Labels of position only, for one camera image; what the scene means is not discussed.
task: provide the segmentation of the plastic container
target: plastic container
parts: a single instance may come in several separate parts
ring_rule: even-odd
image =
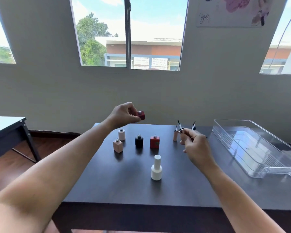
[[[291,146],[256,123],[215,119],[212,131],[250,177],[291,176]]]

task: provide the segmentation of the white nail polish bottle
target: white nail polish bottle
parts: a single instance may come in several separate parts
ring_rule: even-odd
[[[119,140],[120,141],[124,141],[125,140],[125,130],[122,129],[122,128],[119,130]]]
[[[151,167],[151,178],[155,181],[161,180],[163,168],[161,166],[161,156],[154,156],[154,165]]]

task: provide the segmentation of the nail polish bottle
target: nail polish bottle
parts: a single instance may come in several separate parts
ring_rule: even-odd
[[[135,138],[135,145],[138,149],[143,147],[143,137],[140,134]]]
[[[119,130],[119,140],[120,141],[124,141],[125,140],[125,130],[122,129],[122,128]]]
[[[150,148],[158,149],[159,148],[159,136],[152,136],[150,139]]]
[[[161,166],[161,156],[154,156],[154,165],[151,167],[151,178],[155,181],[161,180],[163,168]]]
[[[113,149],[117,153],[122,152],[123,151],[123,143],[119,139],[116,139],[115,141],[113,141]]]
[[[177,132],[177,130],[175,130],[174,132],[173,132],[173,141],[177,141],[177,138],[178,138],[178,132]]]
[[[141,118],[141,120],[145,119],[145,113],[143,110],[138,111],[137,116]]]

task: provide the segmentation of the cable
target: cable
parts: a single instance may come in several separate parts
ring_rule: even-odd
[[[290,23],[291,23],[291,19],[289,20],[289,22],[288,22],[288,24],[287,24],[285,30],[284,30],[283,33],[282,33],[282,36],[281,36],[280,41],[279,41],[279,43],[278,43],[278,46],[277,46],[277,48],[276,48],[276,52],[275,52],[274,58],[272,59],[272,62],[270,63],[268,69],[271,68],[271,66],[272,66],[272,64],[273,64],[273,62],[274,62],[274,60],[275,60],[275,58],[276,58],[276,55],[277,55],[277,52],[278,52],[278,49],[279,49],[279,45],[280,45],[280,43],[281,43],[281,41],[282,41],[282,38],[283,38],[284,34],[286,33],[286,30],[287,30],[287,28],[289,27]]]

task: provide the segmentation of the poster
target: poster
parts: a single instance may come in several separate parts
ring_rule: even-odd
[[[262,27],[273,0],[200,0],[197,27]]]

